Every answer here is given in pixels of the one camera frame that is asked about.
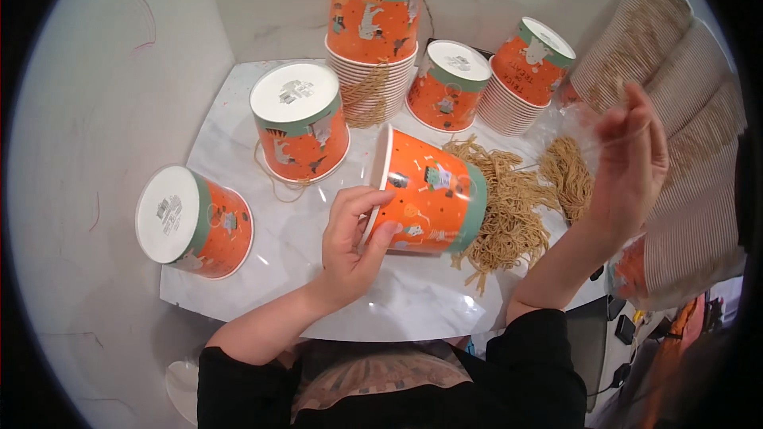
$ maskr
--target stack of paper buckets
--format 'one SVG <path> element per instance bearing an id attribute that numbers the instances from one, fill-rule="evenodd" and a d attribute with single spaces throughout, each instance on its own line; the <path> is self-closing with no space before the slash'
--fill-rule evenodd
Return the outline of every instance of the stack of paper buckets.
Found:
<path id="1" fill-rule="evenodd" d="M 350 126 L 403 107 L 418 51 L 422 0 L 331 0 L 326 64 L 339 77 Z"/>
<path id="2" fill-rule="evenodd" d="M 546 25 L 523 17 L 491 58 L 492 77 L 477 113 L 492 129 L 521 136 L 548 108 L 575 61 L 567 42 Z"/>

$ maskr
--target table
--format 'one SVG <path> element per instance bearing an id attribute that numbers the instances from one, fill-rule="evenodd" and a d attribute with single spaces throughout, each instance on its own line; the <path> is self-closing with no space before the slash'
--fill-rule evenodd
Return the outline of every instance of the table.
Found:
<path id="1" fill-rule="evenodd" d="M 235 189 L 249 203 L 255 223 L 252 252 L 234 275 L 217 281 L 163 266 L 159 284 L 162 300 L 230 321 L 302 286 L 321 268 L 321 234 L 337 191 L 366 184 L 377 127 L 353 129 L 346 160 L 330 177 L 309 186 L 298 201 L 281 203 L 273 195 L 271 182 L 253 160 L 257 133 L 249 95 L 262 74 L 287 62 L 293 61 L 236 65 L 212 103 L 187 162 L 190 169 Z M 391 124 L 433 145 L 441 146 L 450 139 L 449 134 L 422 126 L 405 109 Z M 472 133 L 485 148 L 512 151 L 528 164 L 535 162 L 542 151 L 542 145 L 531 139 L 503 137 L 479 121 L 456 138 L 468 138 Z M 276 191 L 282 199 L 296 196 L 281 183 L 276 185 Z M 549 243 L 556 242 L 566 230 L 562 215 L 545 207 L 538 212 L 552 235 Z M 457 271 L 450 263 L 448 254 L 388 254 L 365 296 L 317 321 L 302 336 L 355 341 L 430 340 L 503 327 L 506 304 L 527 273 L 527 264 L 491 274 L 480 296 L 473 282 L 470 287 L 464 286 L 464 280 L 474 271 L 472 266 L 464 261 L 463 270 Z M 603 278 L 587 280 L 568 308 L 604 294 Z"/>

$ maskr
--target orange paper bucket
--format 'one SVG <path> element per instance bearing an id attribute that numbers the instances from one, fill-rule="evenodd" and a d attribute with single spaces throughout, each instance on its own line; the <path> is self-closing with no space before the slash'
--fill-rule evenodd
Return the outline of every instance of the orange paper bucket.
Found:
<path id="1" fill-rule="evenodd" d="M 327 45 L 355 62 L 399 62 L 416 51 L 422 0 L 331 0 Z"/>
<path id="2" fill-rule="evenodd" d="M 143 188 L 135 230 L 151 260 L 213 280 L 241 267 L 254 234 L 241 195 L 177 165 L 157 171 Z"/>
<path id="3" fill-rule="evenodd" d="M 390 125 L 376 141 L 369 185 L 394 189 L 396 196 L 373 209 L 361 244 L 383 222 L 393 221 L 391 249 L 458 253 L 482 226 L 488 196 L 479 168 Z"/>
<path id="4" fill-rule="evenodd" d="M 523 17 L 491 63 L 496 76 L 514 94 L 545 106 L 574 61 L 575 52 L 561 36 Z"/>
<path id="5" fill-rule="evenodd" d="M 294 63 L 274 68 L 252 89 L 265 165 L 281 180 L 315 182 L 329 176 L 347 156 L 339 79 L 329 67 Z"/>
<path id="6" fill-rule="evenodd" d="M 426 48 L 408 91 L 408 109 L 423 125 L 437 131 L 468 129 L 491 75 L 490 63 L 476 50 L 436 40 Z"/>

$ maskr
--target forearm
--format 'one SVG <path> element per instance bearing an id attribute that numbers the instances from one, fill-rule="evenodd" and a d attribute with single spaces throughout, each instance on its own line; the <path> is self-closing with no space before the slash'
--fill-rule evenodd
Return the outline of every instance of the forearm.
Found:
<path id="1" fill-rule="evenodd" d="M 617 248 L 618 243 L 602 235 L 593 222 L 584 218 L 573 224 L 519 283 L 511 297 L 507 322 L 533 309 L 564 309 Z"/>
<path id="2" fill-rule="evenodd" d="M 220 347 L 243 363 L 266 364 L 327 314 L 314 298 L 309 283 L 229 321 L 207 346 Z"/>

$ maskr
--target black sleeve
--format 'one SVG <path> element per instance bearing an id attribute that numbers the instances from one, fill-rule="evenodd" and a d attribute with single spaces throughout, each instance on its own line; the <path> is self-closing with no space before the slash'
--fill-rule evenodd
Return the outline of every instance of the black sleeve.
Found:
<path id="1" fill-rule="evenodd" d="M 485 358 L 505 374 L 500 397 L 517 427 L 584 426 L 585 384 L 572 367 L 564 312 L 520 316 L 488 342 Z"/>
<path id="2" fill-rule="evenodd" d="M 253 366 L 205 348 L 198 362 L 200 429 L 205 427 L 288 427 L 294 372 L 276 364 Z"/>

